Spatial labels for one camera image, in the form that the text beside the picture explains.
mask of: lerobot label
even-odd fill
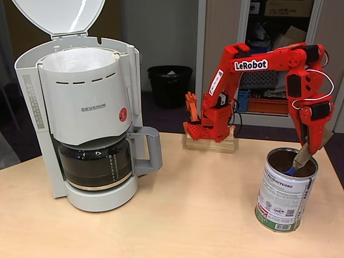
[[[241,63],[234,62],[234,69],[236,71],[266,70],[268,69],[268,60],[252,60],[251,62],[242,61]]]

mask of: carafe handle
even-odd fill
[[[162,167],[162,153],[159,132],[157,129],[144,126],[135,127],[133,133],[127,133],[127,138],[132,141],[131,146],[137,137],[145,135],[148,143],[149,160],[134,159],[134,173],[137,176],[147,175]]]

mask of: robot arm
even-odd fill
[[[196,96],[187,95],[187,110],[191,123],[187,132],[194,140],[200,138],[224,140],[230,132],[228,121],[233,115],[233,99],[243,72],[288,71],[286,93],[289,115],[302,145],[306,142],[313,155],[321,147],[325,124],[331,119],[331,97],[317,93],[324,81],[321,60],[322,45],[305,43],[278,48],[264,54],[249,54],[249,47],[236,44],[225,47],[219,68],[207,93],[204,94],[201,116],[197,116]]]

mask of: can rim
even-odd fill
[[[271,150],[268,155],[267,155],[267,164],[269,165],[269,168],[272,169],[276,174],[280,175],[280,176],[285,176],[285,177],[288,177],[288,178],[292,178],[294,180],[303,180],[303,179],[308,179],[308,178],[311,178],[313,176],[316,176],[318,174],[318,170],[319,170],[319,165],[317,163],[317,161],[315,160],[315,158],[311,157],[310,158],[310,161],[313,162],[313,164],[315,165],[316,167],[316,170],[314,171],[314,173],[310,176],[307,176],[307,177],[294,177],[294,176],[289,176],[289,175],[286,175],[280,171],[277,171],[275,168],[273,168],[269,162],[269,157],[271,156],[271,154],[274,154],[278,151],[287,151],[287,152],[295,152],[295,153],[299,153],[299,150],[297,149],[294,149],[294,148],[288,148],[288,147],[281,147],[281,148],[277,148],[277,149],[273,149]]]

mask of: dark carpet floor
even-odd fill
[[[23,162],[41,155],[37,137],[28,114],[25,101],[19,95],[15,84],[5,88],[19,122],[17,131],[4,97],[0,93],[0,131]],[[173,110],[161,109],[155,105],[150,92],[142,93],[142,116],[145,126],[152,126],[160,132],[183,133],[183,121],[188,120],[184,107]],[[290,128],[243,126],[240,138],[297,142],[296,131]],[[335,134],[325,146],[333,167],[344,186],[344,134]]]

